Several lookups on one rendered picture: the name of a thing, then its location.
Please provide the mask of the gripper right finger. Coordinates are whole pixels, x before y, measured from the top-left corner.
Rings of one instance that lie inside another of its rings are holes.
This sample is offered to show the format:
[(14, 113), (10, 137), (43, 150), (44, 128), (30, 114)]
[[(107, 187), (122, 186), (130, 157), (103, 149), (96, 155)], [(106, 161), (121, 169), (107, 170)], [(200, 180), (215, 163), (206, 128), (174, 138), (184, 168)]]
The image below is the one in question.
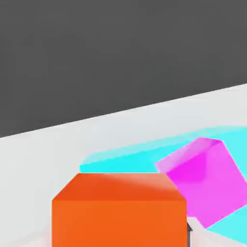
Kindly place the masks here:
[(187, 217), (187, 222), (192, 228), (191, 247), (247, 247), (247, 244), (206, 230), (195, 217)]

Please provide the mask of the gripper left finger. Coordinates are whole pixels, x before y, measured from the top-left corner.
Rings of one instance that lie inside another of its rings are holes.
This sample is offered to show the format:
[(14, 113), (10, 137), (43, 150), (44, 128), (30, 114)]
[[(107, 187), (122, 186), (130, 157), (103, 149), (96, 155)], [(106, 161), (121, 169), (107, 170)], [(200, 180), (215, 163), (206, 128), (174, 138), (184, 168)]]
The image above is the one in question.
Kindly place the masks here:
[(51, 247), (51, 220), (0, 221), (0, 247)]

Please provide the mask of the small orange cube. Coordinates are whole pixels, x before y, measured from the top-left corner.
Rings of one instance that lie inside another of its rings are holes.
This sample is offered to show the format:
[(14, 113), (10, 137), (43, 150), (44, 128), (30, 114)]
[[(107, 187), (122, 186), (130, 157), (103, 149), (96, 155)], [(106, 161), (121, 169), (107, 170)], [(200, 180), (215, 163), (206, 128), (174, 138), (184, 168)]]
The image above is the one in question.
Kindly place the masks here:
[(160, 173), (79, 173), (52, 200), (52, 247), (187, 247), (187, 203)]

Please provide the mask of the small magenta cube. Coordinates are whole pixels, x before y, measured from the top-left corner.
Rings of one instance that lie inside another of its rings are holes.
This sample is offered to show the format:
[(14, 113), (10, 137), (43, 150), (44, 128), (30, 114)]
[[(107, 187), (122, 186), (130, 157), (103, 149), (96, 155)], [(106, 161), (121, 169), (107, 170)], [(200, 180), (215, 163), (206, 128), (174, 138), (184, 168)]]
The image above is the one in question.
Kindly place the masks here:
[(155, 163), (208, 228), (247, 205), (247, 182), (223, 141), (199, 137)]

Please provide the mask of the large cyan box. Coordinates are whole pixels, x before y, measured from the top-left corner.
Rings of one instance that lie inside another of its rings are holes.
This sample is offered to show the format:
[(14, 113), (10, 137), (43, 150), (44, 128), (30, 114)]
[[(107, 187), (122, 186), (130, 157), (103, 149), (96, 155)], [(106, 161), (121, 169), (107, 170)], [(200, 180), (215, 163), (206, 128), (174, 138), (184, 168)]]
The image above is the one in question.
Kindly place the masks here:
[[(83, 173), (157, 173), (156, 162), (199, 137), (223, 141), (247, 182), (247, 127), (239, 126), (213, 127), (95, 153), (83, 161), (80, 171)], [(247, 244), (247, 205), (205, 229)]]

